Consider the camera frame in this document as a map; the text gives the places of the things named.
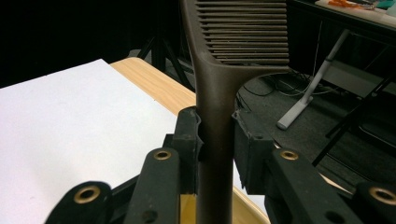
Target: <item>chair leg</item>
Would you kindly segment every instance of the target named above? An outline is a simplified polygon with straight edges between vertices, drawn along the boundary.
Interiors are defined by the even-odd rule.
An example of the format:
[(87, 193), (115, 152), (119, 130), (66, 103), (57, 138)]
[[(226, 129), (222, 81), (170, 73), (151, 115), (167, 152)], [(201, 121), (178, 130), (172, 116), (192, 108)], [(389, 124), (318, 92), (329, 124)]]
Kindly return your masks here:
[(319, 162), (329, 153), (329, 151), (332, 149), (332, 147), (335, 145), (335, 143), (340, 140), (340, 138), (344, 135), (344, 133), (347, 131), (347, 129), (350, 127), (350, 121), (346, 121), (343, 123), (342, 127), (340, 130), (337, 132), (337, 134), (330, 140), (329, 144), (321, 152), (319, 155), (314, 159), (312, 162), (313, 166), (317, 166)]

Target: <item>black plastic part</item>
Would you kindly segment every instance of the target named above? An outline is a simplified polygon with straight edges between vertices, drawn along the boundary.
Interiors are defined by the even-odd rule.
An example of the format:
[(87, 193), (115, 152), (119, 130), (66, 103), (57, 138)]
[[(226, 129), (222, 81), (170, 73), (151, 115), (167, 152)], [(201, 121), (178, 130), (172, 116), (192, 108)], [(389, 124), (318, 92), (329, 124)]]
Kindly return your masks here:
[(352, 197), (355, 213), (364, 223), (396, 223), (396, 187), (365, 182), (357, 186)]
[(198, 137), (199, 117), (195, 107), (187, 107), (178, 113), (172, 146), (180, 157), (180, 193), (196, 193), (197, 151), (201, 145)]
[(292, 223), (362, 223), (302, 154), (277, 149), (267, 165)]
[(110, 219), (111, 224), (121, 224), (125, 219), (128, 211), (129, 201), (134, 194), (139, 175), (122, 183), (112, 190), (113, 193), (113, 216)]
[(264, 204), (271, 224), (289, 224), (292, 222), (291, 212), (283, 199), (265, 196)]
[(49, 214), (46, 224), (102, 224), (112, 216), (108, 184), (89, 181), (70, 189)]
[[(286, 14), (286, 4), (273, 9), (262, 1), (179, 2), (195, 74), (197, 114), (202, 120), (199, 136), (205, 143), (198, 154), (196, 222), (231, 224), (235, 95), (254, 77), (289, 72), (288, 60), (250, 60), (257, 55), (254, 52), (262, 59), (278, 53), (286, 56), (286, 20), (262, 19), (285, 18), (280, 14)], [(278, 22), (282, 23), (280, 27), (275, 25)], [(268, 32), (272, 28), (283, 29), (281, 35)], [(268, 47), (274, 42), (283, 47)]]
[(179, 222), (179, 159), (172, 148), (150, 151), (123, 223)]
[(241, 179), (242, 187), (248, 194), (265, 194), (268, 187), (264, 170), (265, 161), (276, 148), (274, 139), (262, 126), (253, 113), (237, 110), (233, 114), (234, 160)]
[(172, 147), (174, 135), (172, 133), (167, 133), (163, 139), (163, 147)]

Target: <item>screw hole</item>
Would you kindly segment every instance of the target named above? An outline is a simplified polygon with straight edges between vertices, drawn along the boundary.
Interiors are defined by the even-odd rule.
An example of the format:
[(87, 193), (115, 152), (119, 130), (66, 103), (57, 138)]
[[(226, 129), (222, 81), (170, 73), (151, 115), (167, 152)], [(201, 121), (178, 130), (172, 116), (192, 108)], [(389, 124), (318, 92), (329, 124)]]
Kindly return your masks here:
[(396, 205), (396, 194), (390, 190), (373, 187), (369, 189), (369, 192), (381, 203)]
[(332, 223), (339, 224), (339, 223), (345, 223), (346, 222), (342, 216), (340, 216), (339, 214), (337, 214), (335, 212), (332, 212), (332, 211), (327, 212), (325, 216)]
[(75, 203), (90, 203), (100, 194), (100, 189), (94, 185), (80, 189), (74, 197)]
[(154, 154), (154, 158), (159, 161), (167, 160), (171, 157), (171, 153), (168, 151), (158, 151)]
[(282, 151), (280, 156), (289, 161), (295, 161), (298, 159), (298, 154), (292, 151)]

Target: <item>desk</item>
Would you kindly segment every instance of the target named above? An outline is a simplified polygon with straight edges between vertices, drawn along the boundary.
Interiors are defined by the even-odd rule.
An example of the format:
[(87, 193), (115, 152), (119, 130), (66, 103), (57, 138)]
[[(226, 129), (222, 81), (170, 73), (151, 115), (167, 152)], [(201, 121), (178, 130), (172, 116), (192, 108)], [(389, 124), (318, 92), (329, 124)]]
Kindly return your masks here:
[(315, 4), (298, 0), (289, 1), (288, 3), (290, 7), (315, 14), (315, 16), (323, 20), (340, 24), (344, 27), (344, 32), (341, 33), (330, 54), (315, 74), (304, 96), (277, 122), (277, 127), (282, 130), (288, 129), (313, 100), (312, 93), (314, 89), (325, 76), (335, 53), (349, 34), (363, 35), (375, 41), (396, 46), (396, 18), (386, 15), (384, 10), (367, 11), (330, 6), (328, 5), (328, 0), (319, 0)]
[[(174, 132), (178, 111), (195, 104), (193, 92), (140, 59), (111, 65), (0, 89), (0, 223), (43, 223), (75, 185), (115, 188), (138, 175), (146, 154)], [(269, 223), (263, 200), (253, 203), (234, 182), (235, 213), (254, 220), (235, 223)]]

